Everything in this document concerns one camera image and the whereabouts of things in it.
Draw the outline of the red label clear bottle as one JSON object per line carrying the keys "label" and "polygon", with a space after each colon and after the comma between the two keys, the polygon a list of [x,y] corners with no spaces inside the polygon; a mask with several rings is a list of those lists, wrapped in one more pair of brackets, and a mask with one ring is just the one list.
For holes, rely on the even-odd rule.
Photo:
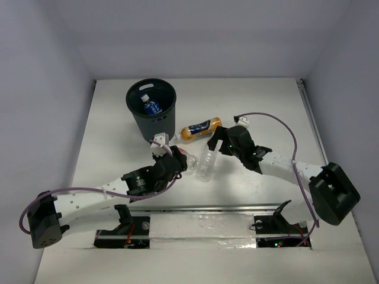
{"label": "red label clear bottle", "polygon": [[195,155],[187,152],[183,148],[178,148],[181,154],[184,154],[187,158],[187,170],[184,172],[185,175],[191,175],[196,171],[199,159]]}

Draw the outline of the clear unlabelled plastic bottle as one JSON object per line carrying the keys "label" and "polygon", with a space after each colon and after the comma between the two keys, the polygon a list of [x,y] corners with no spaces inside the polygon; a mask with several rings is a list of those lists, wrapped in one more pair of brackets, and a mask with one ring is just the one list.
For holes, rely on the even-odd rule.
{"label": "clear unlabelled plastic bottle", "polygon": [[222,142],[218,141],[215,150],[210,150],[208,145],[205,144],[199,164],[196,169],[196,178],[201,182],[209,182],[214,170],[217,154]]}

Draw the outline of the dark blue label bottle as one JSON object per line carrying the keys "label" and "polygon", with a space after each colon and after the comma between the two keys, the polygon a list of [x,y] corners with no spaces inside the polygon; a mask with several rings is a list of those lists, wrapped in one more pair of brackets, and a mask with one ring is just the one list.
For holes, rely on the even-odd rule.
{"label": "dark blue label bottle", "polygon": [[156,101],[152,100],[148,94],[142,95],[140,99],[143,102],[143,108],[147,115],[158,115],[163,111],[160,105]]}

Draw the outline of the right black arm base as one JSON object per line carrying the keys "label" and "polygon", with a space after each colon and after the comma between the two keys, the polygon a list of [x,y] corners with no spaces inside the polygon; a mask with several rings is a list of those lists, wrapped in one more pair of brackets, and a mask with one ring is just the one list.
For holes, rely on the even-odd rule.
{"label": "right black arm base", "polygon": [[289,224],[282,216],[282,210],[291,202],[285,201],[282,203],[272,215],[258,215],[254,217],[252,228],[258,234],[274,235],[274,234],[286,234],[300,233],[299,223],[294,225]]}

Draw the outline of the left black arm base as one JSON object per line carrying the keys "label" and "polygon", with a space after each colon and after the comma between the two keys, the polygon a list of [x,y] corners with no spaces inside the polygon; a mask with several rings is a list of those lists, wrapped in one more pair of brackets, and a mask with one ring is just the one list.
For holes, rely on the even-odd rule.
{"label": "left black arm base", "polygon": [[114,205],[114,209],[118,213],[118,226],[112,230],[98,230],[95,239],[100,236],[119,236],[126,235],[134,228],[134,221],[127,205]]}

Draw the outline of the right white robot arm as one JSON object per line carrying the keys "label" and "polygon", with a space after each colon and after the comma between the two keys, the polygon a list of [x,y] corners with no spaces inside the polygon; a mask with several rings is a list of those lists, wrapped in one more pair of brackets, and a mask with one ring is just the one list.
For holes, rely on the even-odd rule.
{"label": "right white robot arm", "polygon": [[311,220],[339,225],[361,200],[338,164],[330,162],[318,166],[297,162],[255,144],[243,126],[217,127],[207,147],[223,155],[235,156],[250,171],[300,187],[303,200],[286,200],[279,206],[279,213],[273,216],[272,224],[277,231],[286,232],[296,223]]}

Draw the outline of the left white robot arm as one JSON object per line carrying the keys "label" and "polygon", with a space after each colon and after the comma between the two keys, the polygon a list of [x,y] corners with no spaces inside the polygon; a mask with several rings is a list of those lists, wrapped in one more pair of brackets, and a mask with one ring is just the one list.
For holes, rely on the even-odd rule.
{"label": "left white robot arm", "polygon": [[20,216],[20,229],[30,235],[34,249],[44,249],[78,231],[95,213],[112,208],[110,226],[118,234],[128,232],[131,215],[125,203],[142,201],[166,192],[187,170],[187,157],[176,146],[163,146],[146,166],[98,188],[62,188],[40,193]]}

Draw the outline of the dark grey plastic bin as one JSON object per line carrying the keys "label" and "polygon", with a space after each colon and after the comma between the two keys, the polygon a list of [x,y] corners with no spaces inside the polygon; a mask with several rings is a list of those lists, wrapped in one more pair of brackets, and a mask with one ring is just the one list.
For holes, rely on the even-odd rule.
{"label": "dark grey plastic bin", "polygon": [[[144,94],[156,101],[163,111],[158,115],[147,115],[140,97]],[[155,134],[167,133],[169,138],[175,134],[176,91],[165,80],[150,78],[135,83],[126,93],[126,104],[146,141]]]}

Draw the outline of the orange drink bottle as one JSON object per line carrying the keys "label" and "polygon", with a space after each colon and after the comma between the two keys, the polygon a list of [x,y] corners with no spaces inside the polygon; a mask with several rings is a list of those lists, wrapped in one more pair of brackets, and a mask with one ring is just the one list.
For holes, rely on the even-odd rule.
{"label": "orange drink bottle", "polygon": [[222,126],[222,121],[219,117],[214,117],[202,123],[184,127],[174,137],[176,140],[190,141],[200,136],[214,133],[218,126]]}

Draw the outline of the white foam block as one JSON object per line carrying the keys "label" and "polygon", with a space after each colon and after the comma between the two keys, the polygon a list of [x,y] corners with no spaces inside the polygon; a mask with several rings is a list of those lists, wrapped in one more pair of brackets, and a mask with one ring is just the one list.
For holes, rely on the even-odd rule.
{"label": "white foam block", "polygon": [[252,215],[162,214],[150,218],[150,248],[155,250],[255,249]]}

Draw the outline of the aluminium rail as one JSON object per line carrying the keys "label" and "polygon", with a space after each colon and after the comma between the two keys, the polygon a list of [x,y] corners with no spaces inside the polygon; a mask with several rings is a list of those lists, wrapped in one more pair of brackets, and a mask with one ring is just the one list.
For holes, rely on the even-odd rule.
{"label": "aluminium rail", "polygon": [[136,202],[129,204],[133,211],[272,211],[279,204],[258,205],[138,205]]}

